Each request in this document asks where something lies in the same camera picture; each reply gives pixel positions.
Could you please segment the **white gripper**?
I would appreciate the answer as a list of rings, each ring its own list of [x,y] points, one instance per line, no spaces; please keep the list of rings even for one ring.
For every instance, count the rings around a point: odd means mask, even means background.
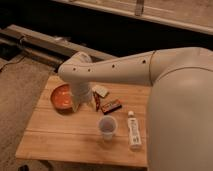
[[[92,89],[88,82],[71,83],[71,97],[73,102],[73,111],[76,112],[82,103],[90,103],[92,100]]]

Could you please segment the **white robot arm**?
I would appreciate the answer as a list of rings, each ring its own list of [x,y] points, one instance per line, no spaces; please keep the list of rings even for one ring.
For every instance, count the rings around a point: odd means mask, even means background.
[[[149,86],[149,171],[213,171],[213,51],[175,48],[101,62],[78,52],[58,70],[76,103],[92,82]]]

